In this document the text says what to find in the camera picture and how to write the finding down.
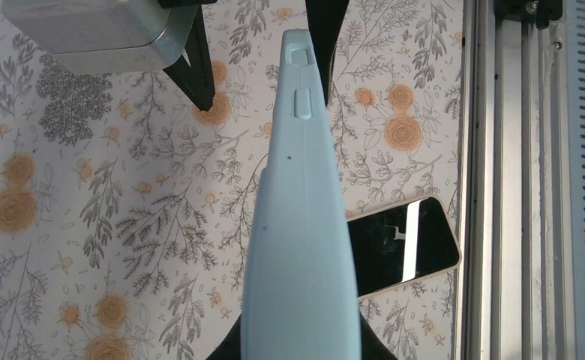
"orange rose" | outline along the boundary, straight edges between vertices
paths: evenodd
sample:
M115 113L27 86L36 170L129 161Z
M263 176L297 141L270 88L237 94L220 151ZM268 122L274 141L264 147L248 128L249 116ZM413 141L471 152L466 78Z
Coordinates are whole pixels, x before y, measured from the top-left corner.
M394 85L388 92L388 100L395 110L407 110L412 106L412 90L405 85Z
M131 352L125 340L113 335L101 335L89 343L85 360L129 360Z
M32 158L27 154L15 154L5 163L5 179L12 185L25 185L34 172Z
M213 68L213 80L215 85L220 85L224 78L227 76L227 67L224 65L222 61L214 60L211 62L211 67Z
M385 140L397 150L407 151L421 145L421 126L406 116L397 116L385 125Z
M193 107L193 116L203 125L217 125L228 120L231 114L231 101L223 92L218 92L213 97L213 106L209 111L202 111Z
M34 220L36 202L30 193L7 189L0 193L0 230L16 233Z
M357 103L360 103L366 108L374 104L374 96L369 88L357 88L354 92L354 97Z
M107 295L96 304L98 322L110 329L117 329L127 316L125 300L117 295Z

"side button cutout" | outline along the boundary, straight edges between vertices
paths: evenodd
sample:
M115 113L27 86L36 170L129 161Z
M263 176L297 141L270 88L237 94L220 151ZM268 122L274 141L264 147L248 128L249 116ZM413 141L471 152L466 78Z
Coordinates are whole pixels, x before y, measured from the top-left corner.
M295 90L295 113L297 119L308 120L312 118L311 90L298 88Z

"black phone screen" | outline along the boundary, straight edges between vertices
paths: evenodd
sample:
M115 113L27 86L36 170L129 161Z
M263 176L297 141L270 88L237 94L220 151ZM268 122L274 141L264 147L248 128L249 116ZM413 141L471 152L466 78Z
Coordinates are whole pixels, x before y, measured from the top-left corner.
M428 197L348 222L359 296L458 264L440 202Z

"patterned background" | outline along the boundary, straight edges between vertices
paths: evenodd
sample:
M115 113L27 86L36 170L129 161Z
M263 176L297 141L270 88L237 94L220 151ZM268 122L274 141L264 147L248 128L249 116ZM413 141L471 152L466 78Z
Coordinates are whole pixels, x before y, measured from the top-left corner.
M240 314L279 41L305 4L204 14L209 112L162 72L74 76L0 12L0 359L204 359ZM349 216L437 194L454 220L461 20L461 0L351 0L329 107ZM399 359L445 359L453 291L444 274L361 311Z

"metal rail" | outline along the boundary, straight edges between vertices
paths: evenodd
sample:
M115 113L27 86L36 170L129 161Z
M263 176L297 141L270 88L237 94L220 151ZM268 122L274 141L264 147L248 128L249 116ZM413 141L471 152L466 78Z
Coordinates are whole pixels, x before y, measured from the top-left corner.
M585 0L544 31L466 1L464 34L453 356L585 359Z

